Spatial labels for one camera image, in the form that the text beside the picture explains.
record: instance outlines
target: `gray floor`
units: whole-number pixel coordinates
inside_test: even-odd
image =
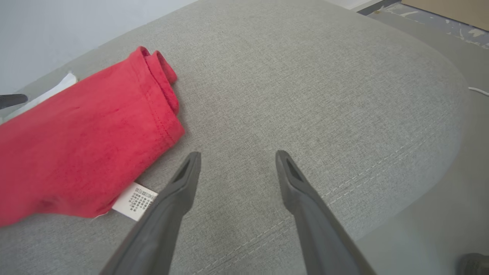
[[[489,49],[402,14],[381,10],[369,17],[437,49],[459,68],[469,85],[489,91]],[[467,93],[467,135],[445,177],[358,242],[379,275],[455,274],[462,254],[489,255],[489,97]]]

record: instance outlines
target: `gray fabric surface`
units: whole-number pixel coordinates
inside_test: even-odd
[[[420,41],[321,0],[200,0],[21,92],[41,94],[69,70],[85,78],[139,45],[160,50],[178,74],[187,132],[138,182],[160,191],[190,151],[202,152],[174,274],[305,272],[280,197],[277,149],[354,239],[429,190],[459,149],[467,84],[455,67]],[[0,229],[0,270],[95,274],[133,225],[114,211],[94,220],[31,216]]]

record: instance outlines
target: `red towel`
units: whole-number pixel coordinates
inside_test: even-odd
[[[0,125],[0,226],[33,213],[93,218],[183,135],[177,75],[130,56]]]

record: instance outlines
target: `gray upholstery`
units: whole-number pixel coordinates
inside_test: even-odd
[[[83,79],[139,45],[160,50],[179,76],[187,132],[138,182],[160,191],[190,151],[202,152],[174,274],[305,272],[277,149],[354,239],[429,190],[459,149],[467,84],[455,67],[413,37],[322,0],[200,0],[22,92],[39,95],[69,70]],[[0,229],[0,270],[95,274],[133,225],[115,211],[31,216]]]

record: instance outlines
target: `white tag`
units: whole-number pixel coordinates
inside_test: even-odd
[[[144,211],[146,211],[157,195],[158,193],[140,184],[132,183],[115,201],[112,209],[135,221],[139,221]]]

